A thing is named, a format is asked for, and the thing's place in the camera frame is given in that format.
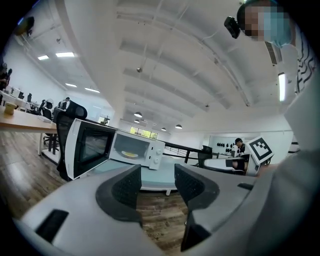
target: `desk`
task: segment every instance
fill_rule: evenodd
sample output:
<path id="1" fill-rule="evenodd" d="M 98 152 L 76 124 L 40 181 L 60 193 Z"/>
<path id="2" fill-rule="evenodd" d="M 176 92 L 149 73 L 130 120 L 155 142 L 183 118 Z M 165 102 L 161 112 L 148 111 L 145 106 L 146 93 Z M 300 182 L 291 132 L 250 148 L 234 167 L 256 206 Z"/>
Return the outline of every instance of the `desk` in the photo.
<path id="1" fill-rule="evenodd" d="M 31 110 L 30 103 L 21 99 L 21 98 L 13 97 L 12 95 L 7 94 L 2 90 L 0 91 L 0 95 L 2 95 L 2 97 L 3 97 L 2 98 L 2 101 L 3 101 L 2 105 L 3 106 L 5 105 L 5 102 L 10 102 L 10 103 L 16 104 L 19 108 L 22 107 L 27 110 Z"/>
<path id="2" fill-rule="evenodd" d="M 57 134 L 57 127 L 54 122 L 41 121 L 37 115 L 14 111 L 14 114 L 4 113 L 5 107 L 0 106 L 0 131 L 11 131 L 19 133 L 40 133 L 38 154 L 41 155 L 42 133 Z"/>

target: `white table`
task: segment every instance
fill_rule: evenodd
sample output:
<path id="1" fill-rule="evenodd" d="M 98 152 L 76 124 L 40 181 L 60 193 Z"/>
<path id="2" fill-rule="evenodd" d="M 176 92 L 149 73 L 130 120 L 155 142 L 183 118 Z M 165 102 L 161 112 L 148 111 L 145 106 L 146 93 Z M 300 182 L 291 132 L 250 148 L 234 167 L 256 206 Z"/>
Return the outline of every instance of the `white table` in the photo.
<path id="1" fill-rule="evenodd" d="M 2 90 L 0 91 L 0 94 L 2 95 L 3 106 L 5 105 L 5 102 L 10 102 L 10 103 L 16 104 L 19 108 L 25 108 L 26 110 L 31 110 L 31 106 L 29 102 L 21 98 L 13 97 L 12 95 L 5 93 Z"/>

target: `wall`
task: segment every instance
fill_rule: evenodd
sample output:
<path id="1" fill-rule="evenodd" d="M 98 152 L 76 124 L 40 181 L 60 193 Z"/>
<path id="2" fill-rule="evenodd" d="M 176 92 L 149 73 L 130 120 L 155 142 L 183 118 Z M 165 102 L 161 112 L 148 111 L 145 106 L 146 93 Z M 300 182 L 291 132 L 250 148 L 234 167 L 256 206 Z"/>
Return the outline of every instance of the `wall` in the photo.
<path id="1" fill-rule="evenodd" d="M 217 143 L 234 142 L 236 138 L 241 138 L 244 143 L 254 139 L 255 137 L 262 136 L 265 142 L 269 145 L 274 152 L 271 159 L 271 164 L 278 164 L 288 155 L 289 148 L 293 139 L 292 131 L 270 131 L 258 133 L 226 133 L 219 134 L 219 136 L 211 135 L 209 146 L 215 153 L 226 153 L 226 147 L 217 146 Z"/>
<path id="2" fill-rule="evenodd" d="M 65 90 L 36 66 L 14 38 L 6 46 L 3 61 L 12 69 L 9 86 L 20 89 L 24 99 L 31 93 L 33 102 L 51 98 L 56 106 L 64 98 Z"/>
<path id="3" fill-rule="evenodd" d="M 278 164 L 286 158 L 294 136 L 292 131 L 262 132 L 261 136 L 274 152 L 271 164 Z"/>
<path id="4" fill-rule="evenodd" d="M 260 133 L 291 131 L 284 115 L 275 107 L 247 107 L 197 114 L 181 123 L 184 132 Z"/>
<path id="5" fill-rule="evenodd" d="M 205 135 L 198 132 L 173 132 L 169 142 L 194 149 L 202 149 Z"/>
<path id="6" fill-rule="evenodd" d="M 126 132 L 130 132 L 131 126 L 134 126 L 134 127 L 137 127 L 137 128 L 141 128 L 141 129 L 144 129 L 144 130 L 147 130 L 147 131 L 151 131 L 153 133 L 157 133 L 158 134 L 157 139 L 159 141 L 163 141 L 163 142 L 168 142 L 169 141 L 170 134 L 164 133 L 164 132 L 160 132 L 160 131 L 152 129 L 150 127 L 143 127 L 143 126 L 139 125 L 138 123 L 131 123 L 131 122 L 127 122 L 125 120 L 120 120 L 118 128 L 120 130 L 123 130 L 123 131 L 126 131 Z"/>
<path id="7" fill-rule="evenodd" d="M 257 133 L 217 133 L 210 136 L 209 146 L 212 148 L 212 152 L 227 154 L 226 148 L 227 144 L 230 149 L 230 144 L 235 143 L 236 138 L 242 139 L 244 143 L 254 139 L 255 137 L 260 136 L 260 132 Z M 217 143 L 224 144 L 223 146 L 217 146 Z"/>
<path id="8" fill-rule="evenodd" d="M 90 94 L 83 94 L 76 91 L 68 90 L 65 92 L 65 97 L 70 97 L 70 100 L 85 107 L 88 112 L 87 118 L 92 121 L 98 121 L 99 117 L 107 117 L 112 120 L 114 116 L 114 110 L 109 105 L 107 100 L 100 96 L 94 96 Z"/>

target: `black office chair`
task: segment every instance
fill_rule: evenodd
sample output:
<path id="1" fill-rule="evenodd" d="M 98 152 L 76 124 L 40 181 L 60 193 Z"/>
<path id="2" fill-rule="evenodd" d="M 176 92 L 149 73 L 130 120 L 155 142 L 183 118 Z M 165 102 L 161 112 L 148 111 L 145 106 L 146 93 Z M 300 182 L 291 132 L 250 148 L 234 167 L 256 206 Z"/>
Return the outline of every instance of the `black office chair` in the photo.
<path id="1" fill-rule="evenodd" d="M 204 168 L 205 160 L 211 159 L 212 157 L 212 147 L 203 145 L 202 150 L 198 152 L 198 163 L 193 166 Z"/>
<path id="2" fill-rule="evenodd" d="M 42 115 L 45 117 L 45 118 L 48 118 L 49 120 L 52 119 L 52 115 L 51 115 L 51 111 L 47 108 L 43 108 L 42 109 Z M 46 136 L 43 136 L 43 144 L 46 145 L 46 142 L 48 142 L 50 140 L 50 137 L 52 136 L 51 133 L 46 133 L 45 134 Z"/>
<path id="3" fill-rule="evenodd" d="M 46 100 L 43 99 L 40 107 L 38 108 L 38 110 L 37 111 L 36 110 L 31 110 L 30 114 L 33 114 L 33 115 L 36 115 L 36 116 L 40 116 L 41 115 L 41 110 L 44 108 L 45 103 L 46 103 Z"/>
<path id="4" fill-rule="evenodd" d="M 87 115 L 88 112 L 83 106 L 70 100 L 69 107 L 66 109 L 66 111 L 60 111 L 56 117 L 56 130 L 60 146 L 60 159 L 56 169 L 59 172 L 61 178 L 66 181 L 71 180 L 67 175 L 65 164 L 65 147 L 69 129 L 76 118 L 85 120 Z"/>
<path id="5" fill-rule="evenodd" d="M 21 99 L 21 100 L 23 100 L 24 97 L 25 97 L 25 96 L 24 96 L 24 93 L 20 91 L 18 98 Z"/>
<path id="6" fill-rule="evenodd" d="M 31 102 L 31 97 L 32 97 L 32 94 L 29 93 L 29 95 L 28 95 L 28 97 L 27 97 L 27 101 L 28 101 L 28 102 Z"/>

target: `fluorescent light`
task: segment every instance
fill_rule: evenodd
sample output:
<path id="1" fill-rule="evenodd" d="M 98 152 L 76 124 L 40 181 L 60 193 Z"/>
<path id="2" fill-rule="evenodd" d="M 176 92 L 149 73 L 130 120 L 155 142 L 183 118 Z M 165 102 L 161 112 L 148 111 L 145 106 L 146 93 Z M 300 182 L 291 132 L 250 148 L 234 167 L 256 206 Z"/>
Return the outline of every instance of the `fluorescent light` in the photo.
<path id="1" fill-rule="evenodd" d="M 286 74 L 281 73 L 279 76 L 279 101 L 283 102 L 286 98 Z"/>
<path id="2" fill-rule="evenodd" d="M 24 17 L 22 17 L 21 19 L 19 19 L 18 21 L 18 26 L 20 25 L 20 23 L 24 20 Z"/>
<path id="3" fill-rule="evenodd" d="M 65 83 L 66 86 L 71 86 L 71 87 L 77 87 L 76 85 L 74 84 L 71 84 L 71 83 Z"/>
<path id="4" fill-rule="evenodd" d="M 60 52 L 60 53 L 56 53 L 55 54 L 58 58 L 61 57 L 74 57 L 74 53 L 73 52 Z"/>
<path id="5" fill-rule="evenodd" d="M 138 118 L 142 118 L 142 114 L 140 112 L 135 112 L 134 115 Z"/>
<path id="6" fill-rule="evenodd" d="M 46 60 L 46 59 L 49 59 L 48 55 L 43 55 L 43 56 L 40 56 L 38 57 L 39 61 L 42 61 L 42 60 Z"/>
<path id="7" fill-rule="evenodd" d="M 32 5 L 32 8 L 35 7 L 36 4 L 39 3 L 39 2 L 40 2 L 40 0 L 36 1 L 36 2 Z"/>
<path id="8" fill-rule="evenodd" d="M 100 91 L 98 91 L 98 90 L 94 90 L 94 89 L 91 89 L 91 88 L 84 88 L 84 89 L 86 89 L 86 90 L 88 90 L 88 91 L 91 91 L 91 92 L 95 92 L 95 93 L 100 93 Z"/>

